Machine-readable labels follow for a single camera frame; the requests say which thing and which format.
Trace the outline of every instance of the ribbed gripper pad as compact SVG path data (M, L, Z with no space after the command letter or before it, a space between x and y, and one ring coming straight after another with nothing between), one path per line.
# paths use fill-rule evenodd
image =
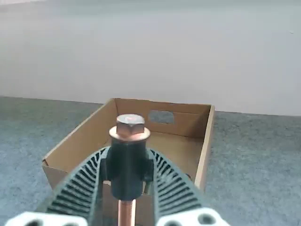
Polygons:
M102 195L99 172L104 150L105 148L100 149L89 156L55 189L55 196L47 206L47 213L81 216L89 222L93 217L96 197Z
M150 150L154 155L154 211L160 217L202 207L200 191L187 175L163 154Z

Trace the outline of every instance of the metal bolt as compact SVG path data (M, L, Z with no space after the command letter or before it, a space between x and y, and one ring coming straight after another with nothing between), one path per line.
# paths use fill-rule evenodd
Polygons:
M122 114L118 116L116 133L122 137L144 133L144 118L137 114Z

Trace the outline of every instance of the screw holes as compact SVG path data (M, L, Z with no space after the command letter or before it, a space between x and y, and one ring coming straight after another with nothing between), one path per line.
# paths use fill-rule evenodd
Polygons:
M42 225L43 225L43 221L41 221L39 219L35 219L35 220L28 222L25 226L42 226Z
M214 217L212 217L209 214L205 214L205 213L199 215L198 221L201 225L213 225L216 223L216 220Z

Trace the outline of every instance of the white wall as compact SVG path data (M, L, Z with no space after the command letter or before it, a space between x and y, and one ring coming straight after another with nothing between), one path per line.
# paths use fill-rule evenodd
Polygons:
M301 4L283 2L2 7L0 95L301 115Z

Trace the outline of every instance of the box handle hole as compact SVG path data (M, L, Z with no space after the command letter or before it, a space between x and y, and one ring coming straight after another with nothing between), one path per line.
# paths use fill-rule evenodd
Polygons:
M150 110L148 120L156 123L174 124L174 114L169 111Z

